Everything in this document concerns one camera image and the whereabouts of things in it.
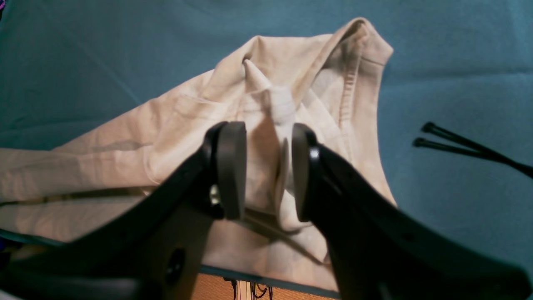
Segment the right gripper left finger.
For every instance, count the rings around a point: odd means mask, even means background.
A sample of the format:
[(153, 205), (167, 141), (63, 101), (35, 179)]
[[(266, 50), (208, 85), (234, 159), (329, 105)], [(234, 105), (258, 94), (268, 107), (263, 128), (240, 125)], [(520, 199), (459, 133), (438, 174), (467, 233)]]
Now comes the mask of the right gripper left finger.
[(213, 222), (244, 216), (246, 159), (245, 123), (218, 123), (122, 216), (9, 264), (1, 291), (21, 300), (188, 300)]

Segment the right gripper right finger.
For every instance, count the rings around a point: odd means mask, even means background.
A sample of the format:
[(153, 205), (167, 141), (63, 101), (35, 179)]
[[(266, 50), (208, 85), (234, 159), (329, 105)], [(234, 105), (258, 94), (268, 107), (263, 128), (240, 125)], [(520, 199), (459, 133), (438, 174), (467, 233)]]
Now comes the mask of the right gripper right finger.
[(297, 216), (324, 236), (343, 300), (525, 300), (527, 273), (429, 230), (296, 123)]

